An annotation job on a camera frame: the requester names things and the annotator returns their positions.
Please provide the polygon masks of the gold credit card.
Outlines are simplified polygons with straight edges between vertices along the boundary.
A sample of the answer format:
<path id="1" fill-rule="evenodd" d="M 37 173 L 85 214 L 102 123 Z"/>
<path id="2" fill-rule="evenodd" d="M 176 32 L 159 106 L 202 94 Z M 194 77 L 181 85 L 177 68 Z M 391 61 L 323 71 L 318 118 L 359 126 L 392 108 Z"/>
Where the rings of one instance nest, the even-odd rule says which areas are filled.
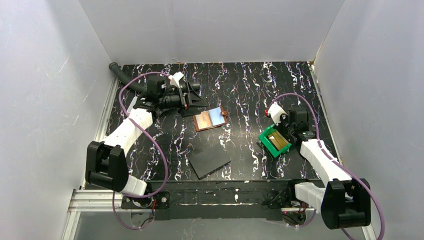
<path id="1" fill-rule="evenodd" d="M 200 114 L 194 116 L 196 127 L 199 131 L 210 128 L 212 126 L 209 113 L 203 111 Z"/>

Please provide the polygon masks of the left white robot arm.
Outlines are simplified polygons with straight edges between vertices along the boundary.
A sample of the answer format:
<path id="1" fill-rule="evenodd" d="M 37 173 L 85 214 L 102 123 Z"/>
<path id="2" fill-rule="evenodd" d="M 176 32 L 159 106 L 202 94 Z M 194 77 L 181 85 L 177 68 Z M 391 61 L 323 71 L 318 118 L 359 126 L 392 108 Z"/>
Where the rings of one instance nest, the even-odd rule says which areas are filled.
<path id="1" fill-rule="evenodd" d="M 159 72 L 145 74 L 140 94 L 126 119 L 101 141 L 92 141 L 86 152 L 85 181 L 131 198 L 147 198 L 148 184 L 129 173 L 127 154 L 141 135 L 164 112 L 177 110 L 183 117 L 199 114 L 208 103 L 200 96 L 198 82 L 181 82 L 183 74 Z"/>

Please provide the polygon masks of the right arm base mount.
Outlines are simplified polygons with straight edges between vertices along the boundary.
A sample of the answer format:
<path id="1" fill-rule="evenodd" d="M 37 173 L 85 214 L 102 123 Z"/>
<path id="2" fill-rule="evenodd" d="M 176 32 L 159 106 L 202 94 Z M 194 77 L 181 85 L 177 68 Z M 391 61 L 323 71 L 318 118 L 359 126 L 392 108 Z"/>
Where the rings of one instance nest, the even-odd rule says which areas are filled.
<path id="1" fill-rule="evenodd" d="M 317 211 L 313 210 L 312 215 L 307 216 L 309 204 L 292 200 L 286 190 L 268 191 L 265 200 L 261 204 L 269 209 L 281 210 L 283 221 L 288 227 L 292 228 L 301 228 L 309 225 L 317 215 Z"/>

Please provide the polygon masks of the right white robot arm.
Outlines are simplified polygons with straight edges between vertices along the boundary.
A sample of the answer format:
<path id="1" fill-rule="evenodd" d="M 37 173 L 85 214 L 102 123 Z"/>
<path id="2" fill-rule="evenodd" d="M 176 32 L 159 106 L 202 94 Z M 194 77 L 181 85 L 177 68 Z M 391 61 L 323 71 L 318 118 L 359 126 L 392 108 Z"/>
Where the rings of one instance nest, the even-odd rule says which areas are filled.
<path id="1" fill-rule="evenodd" d="M 327 228 L 365 227 L 371 223 L 371 197 L 365 179 L 355 180 L 337 166 L 337 158 L 309 128 L 304 108 L 292 108 L 280 116 L 282 135 L 289 137 L 299 154 L 318 172 L 323 187 L 311 180 L 293 179 L 283 194 L 287 202 L 306 203 L 321 214 Z"/>

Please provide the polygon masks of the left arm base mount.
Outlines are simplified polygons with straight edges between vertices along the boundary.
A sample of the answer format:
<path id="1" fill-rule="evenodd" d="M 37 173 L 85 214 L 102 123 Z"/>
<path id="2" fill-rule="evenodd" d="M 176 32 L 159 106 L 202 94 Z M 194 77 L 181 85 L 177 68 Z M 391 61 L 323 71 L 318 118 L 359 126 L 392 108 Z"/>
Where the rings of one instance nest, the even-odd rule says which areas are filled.
<path id="1" fill-rule="evenodd" d="M 168 210 L 170 205 L 171 191 L 166 188 L 149 197 L 130 197 L 122 194 L 120 205 L 122 210 L 142 210 L 142 212 L 138 213 L 147 214 L 147 217 L 140 223 L 133 223 L 132 220 L 130 220 L 129 224 L 118 218 L 117 212 L 115 212 L 115 217 L 124 228 L 128 230 L 141 231 L 156 220 L 156 217 L 159 216 L 159 210 Z"/>

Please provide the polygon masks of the brown leather card holder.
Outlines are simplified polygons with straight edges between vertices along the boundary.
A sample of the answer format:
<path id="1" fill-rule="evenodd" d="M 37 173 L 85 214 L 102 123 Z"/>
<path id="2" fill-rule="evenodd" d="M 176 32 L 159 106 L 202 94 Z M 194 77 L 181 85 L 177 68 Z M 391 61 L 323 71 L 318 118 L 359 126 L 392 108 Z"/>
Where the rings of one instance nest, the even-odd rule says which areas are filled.
<path id="1" fill-rule="evenodd" d="M 193 116 L 195 130 L 197 132 L 218 128 L 228 124 L 229 112 L 221 106 L 202 111 Z"/>

